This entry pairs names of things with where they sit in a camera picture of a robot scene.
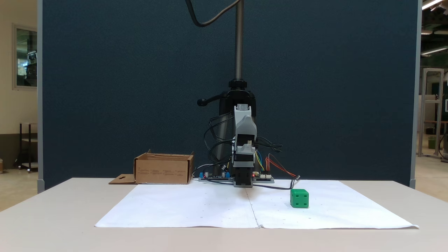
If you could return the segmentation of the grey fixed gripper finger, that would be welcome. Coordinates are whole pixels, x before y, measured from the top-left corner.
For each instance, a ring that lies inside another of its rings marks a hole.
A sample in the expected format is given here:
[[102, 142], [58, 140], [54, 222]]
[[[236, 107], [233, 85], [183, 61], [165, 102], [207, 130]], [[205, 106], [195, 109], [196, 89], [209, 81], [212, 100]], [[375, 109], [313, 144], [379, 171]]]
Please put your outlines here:
[[253, 121], [252, 117], [243, 117], [239, 122], [236, 123], [235, 129], [236, 135], [257, 135], [257, 126]]

